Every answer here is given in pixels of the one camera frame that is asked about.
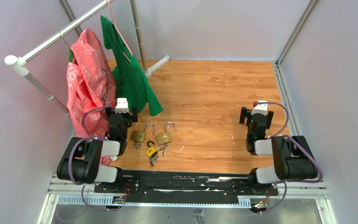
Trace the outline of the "aluminium frame rail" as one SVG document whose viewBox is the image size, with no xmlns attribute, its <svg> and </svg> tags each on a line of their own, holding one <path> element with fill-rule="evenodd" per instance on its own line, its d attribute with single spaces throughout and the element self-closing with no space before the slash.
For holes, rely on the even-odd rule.
<svg viewBox="0 0 358 224">
<path fill-rule="evenodd" d="M 290 93 L 288 92 L 287 83 L 286 83 L 286 80 L 283 75 L 282 64 L 283 64 L 284 60 L 286 59 L 286 56 L 288 55 L 290 49 L 292 48 L 292 46 L 295 43 L 298 36 L 300 35 L 304 25 L 306 24 L 307 20 L 311 16 L 312 12 L 314 11 L 314 8 L 316 7 L 316 5 L 318 3 L 319 3 L 318 0 L 309 0 L 308 1 L 308 4 L 307 4 L 304 12 L 302 13 L 299 21 L 297 22 L 295 28 L 293 29 L 283 50 L 281 51 L 279 57 L 273 64 L 274 74 L 276 77 L 276 81 L 277 81 L 277 85 L 278 85 L 278 89 L 279 89 L 279 93 L 280 93 L 280 99 L 283 102 L 283 105 L 286 106 L 286 108 L 288 109 L 288 111 L 289 111 L 288 115 L 291 118 L 291 120 L 289 122 L 289 132 L 292 135 L 299 135 L 300 131 L 299 131 L 299 126 L 296 122 L 296 115 L 294 113 L 294 108 L 291 103 L 291 96 L 290 96 Z"/>
</svg>

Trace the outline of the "yellow black padlock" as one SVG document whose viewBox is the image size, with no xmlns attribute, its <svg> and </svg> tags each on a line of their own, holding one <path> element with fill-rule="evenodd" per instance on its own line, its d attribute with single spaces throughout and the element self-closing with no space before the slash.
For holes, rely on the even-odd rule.
<svg viewBox="0 0 358 224">
<path fill-rule="evenodd" d="M 155 143 L 152 140 L 149 140 L 146 144 L 148 146 L 146 155 L 149 158 L 151 166 L 154 167 L 158 161 L 158 151 L 154 148 Z"/>
</svg>

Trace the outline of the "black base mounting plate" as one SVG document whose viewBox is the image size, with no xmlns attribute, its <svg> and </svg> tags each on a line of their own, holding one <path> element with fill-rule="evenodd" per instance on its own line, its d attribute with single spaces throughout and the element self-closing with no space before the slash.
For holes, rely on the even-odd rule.
<svg viewBox="0 0 358 224">
<path fill-rule="evenodd" d="M 277 196 L 271 184 L 257 184 L 247 174 L 123 170 L 115 183 L 101 183 L 95 193 L 124 193 L 131 203 L 238 204 L 239 196 Z"/>
</svg>

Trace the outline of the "brass padlock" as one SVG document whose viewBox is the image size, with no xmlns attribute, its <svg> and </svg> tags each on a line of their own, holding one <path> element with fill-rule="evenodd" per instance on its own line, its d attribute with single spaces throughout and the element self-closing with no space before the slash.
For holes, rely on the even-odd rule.
<svg viewBox="0 0 358 224">
<path fill-rule="evenodd" d="M 155 134 L 156 132 L 156 127 L 154 124 L 146 124 L 143 131 L 140 132 L 140 131 L 133 131 L 131 133 L 131 137 L 130 137 L 130 141 L 133 142 L 133 145 L 136 149 L 140 149 L 142 147 L 142 145 L 144 144 L 144 140 L 145 140 L 145 136 L 146 136 L 146 130 L 147 128 L 151 126 L 153 127 L 153 135 Z"/>
<path fill-rule="evenodd" d="M 163 156 L 168 147 L 168 143 L 172 141 L 171 136 L 168 133 L 168 125 L 172 125 L 174 130 L 177 131 L 176 125 L 173 122 L 168 121 L 164 124 L 164 132 L 156 136 L 157 145 L 160 146 L 159 152 L 162 152 Z"/>
</svg>

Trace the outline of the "pink patterned garment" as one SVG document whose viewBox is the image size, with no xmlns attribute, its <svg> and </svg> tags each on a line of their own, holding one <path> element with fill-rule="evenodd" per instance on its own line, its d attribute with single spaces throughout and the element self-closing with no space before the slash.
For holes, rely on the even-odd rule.
<svg viewBox="0 0 358 224">
<path fill-rule="evenodd" d="M 116 81 L 97 35 L 85 29 L 71 46 L 67 67 L 67 108 L 79 138 L 104 137 L 105 105 L 116 99 Z"/>
</svg>

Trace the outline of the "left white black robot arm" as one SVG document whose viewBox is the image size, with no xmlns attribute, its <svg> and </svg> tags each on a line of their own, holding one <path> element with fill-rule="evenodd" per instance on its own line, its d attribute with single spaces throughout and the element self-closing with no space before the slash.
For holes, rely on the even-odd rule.
<svg viewBox="0 0 358 224">
<path fill-rule="evenodd" d="M 106 183 L 113 193 L 124 188 L 121 168 L 100 163 L 105 156 L 119 157 L 127 147 L 128 128 L 138 121 L 138 109 L 133 106 L 131 112 L 126 108 L 111 105 L 93 109 L 109 110 L 108 131 L 102 137 L 73 137 L 57 167 L 57 177 L 72 181 L 75 185 Z"/>
</svg>

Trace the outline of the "green garment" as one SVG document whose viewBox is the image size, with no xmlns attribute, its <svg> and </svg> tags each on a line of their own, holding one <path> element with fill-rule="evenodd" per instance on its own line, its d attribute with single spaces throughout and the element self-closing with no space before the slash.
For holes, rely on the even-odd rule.
<svg viewBox="0 0 358 224">
<path fill-rule="evenodd" d="M 102 15 L 100 20 L 104 46 L 113 52 L 116 61 L 112 71 L 116 81 L 116 97 L 126 98 L 130 110 L 136 107 L 137 111 L 141 112 L 148 104 L 149 115 L 159 115 L 164 109 L 149 85 L 137 58 L 131 54 L 113 23 Z"/>
</svg>

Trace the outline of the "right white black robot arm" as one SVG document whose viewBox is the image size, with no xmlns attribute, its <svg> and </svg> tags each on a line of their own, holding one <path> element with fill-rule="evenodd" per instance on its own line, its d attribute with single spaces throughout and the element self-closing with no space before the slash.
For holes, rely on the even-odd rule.
<svg viewBox="0 0 358 224">
<path fill-rule="evenodd" d="M 248 190 L 261 194 L 266 186 L 281 182 L 319 181 L 319 169 L 304 136 L 266 137 L 273 111 L 243 107 L 239 123 L 248 128 L 246 149 L 251 155 L 271 155 L 273 164 L 254 168 L 248 175 Z"/>
</svg>

